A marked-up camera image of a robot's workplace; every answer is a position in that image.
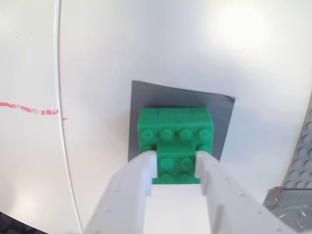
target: red scribble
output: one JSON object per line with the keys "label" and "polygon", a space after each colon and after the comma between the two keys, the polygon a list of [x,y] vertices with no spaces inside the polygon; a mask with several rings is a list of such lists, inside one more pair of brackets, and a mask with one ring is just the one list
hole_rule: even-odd
{"label": "red scribble", "polygon": [[41,111],[41,110],[37,110],[37,109],[31,109],[31,108],[28,108],[26,106],[21,106],[21,105],[17,105],[17,104],[10,104],[7,102],[0,102],[0,106],[5,106],[5,107],[13,108],[13,109],[20,109],[20,110],[27,111],[27,112],[32,113],[32,114],[37,114],[37,115],[42,115],[42,116],[57,115],[59,113],[58,110]]}

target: curved edge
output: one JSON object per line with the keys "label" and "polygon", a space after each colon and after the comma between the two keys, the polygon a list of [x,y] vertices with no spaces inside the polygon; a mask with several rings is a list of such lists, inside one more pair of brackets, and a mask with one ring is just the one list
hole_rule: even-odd
{"label": "curved edge", "polygon": [[79,232],[82,233],[82,227],[80,217],[78,214],[77,203],[74,195],[72,179],[69,170],[69,163],[67,157],[66,143],[65,143],[65,132],[63,125],[63,114],[61,104],[61,90],[60,90],[60,69],[59,69],[59,35],[60,35],[60,13],[61,13],[61,0],[55,0],[55,13],[54,13],[54,46],[53,46],[53,57],[54,57],[54,80],[55,80],[55,93],[56,93],[56,105],[58,112],[58,126],[60,139],[62,144],[62,151],[64,155],[65,170],[67,172],[67,181],[70,185],[72,203],[74,206],[75,216],[79,227]]}

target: gray lego baseplate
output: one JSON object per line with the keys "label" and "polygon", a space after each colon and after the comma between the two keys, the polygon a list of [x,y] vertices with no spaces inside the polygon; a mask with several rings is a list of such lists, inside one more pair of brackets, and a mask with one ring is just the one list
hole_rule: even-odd
{"label": "gray lego baseplate", "polygon": [[312,96],[282,188],[312,189]]}

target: green lego brick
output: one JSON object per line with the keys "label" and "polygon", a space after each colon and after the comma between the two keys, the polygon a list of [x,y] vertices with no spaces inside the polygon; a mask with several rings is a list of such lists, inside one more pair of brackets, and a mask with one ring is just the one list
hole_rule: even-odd
{"label": "green lego brick", "polygon": [[158,178],[154,184],[194,184],[196,149],[191,141],[157,145]]}
{"label": "green lego brick", "polygon": [[[214,124],[207,108],[142,109],[137,129],[141,153],[157,150],[157,158],[160,159],[168,151],[166,157],[171,158],[174,163],[169,173],[170,171],[161,169],[158,161],[158,179],[153,183],[199,183],[199,179],[194,177],[195,163],[192,171],[183,171],[181,168],[178,170],[180,164],[176,160],[182,157],[195,158],[196,150],[212,153]],[[189,181],[186,178],[188,176],[183,173],[191,176]]]}

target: white surface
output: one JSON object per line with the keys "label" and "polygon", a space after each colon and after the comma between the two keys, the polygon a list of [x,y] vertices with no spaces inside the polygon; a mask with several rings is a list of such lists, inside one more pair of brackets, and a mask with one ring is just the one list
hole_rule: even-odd
{"label": "white surface", "polygon": [[207,199],[212,234],[297,233],[257,203],[210,154],[197,152],[195,170]]}
{"label": "white surface", "polygon": [[[235,97],[221,163],[262,202],[282,182],[308,105],[311,11],[310,0],[64,1],[61,93],[82,227],[127,163],[132,80]],[[0,101],[56,109],[54,1],[1,0],[0,12]],[[10,201],[0,210],[49,233],[76,232],[59,117],[0,112],[0,178],[8,191],[0,200]],[[158,207],[170,191],[183,192],[174,194],[176,204],[187,204],[185,213],[170,210],[176,219],[168,225],[196,214],[200,199],[187,199],[196,189],[155,186],[145,223],[164,219]],[[23,213],[34,204],[33,216]],[[185,225],[207,230],[195,219]]]}
{"label": "white surface", "polygon": [[84,233],[143,234],[152,178],[157,178],[157,155],[147,151],[114,174]]}
{"label": "white surface", "polygon": [[[0,1],[0,102],[55,110],[54,0]],[[0,212],[79,233],[57,115],[0,107]]]}
{"label": "white surface", "polygon": [[[235,97],[221,163],[262,203],[282,183],[311,94],[311,11],[310,0],[64,1],[63,111],[82,227],[127,162],[132,80]],[[155,201],[149,212],[166,211]]]}

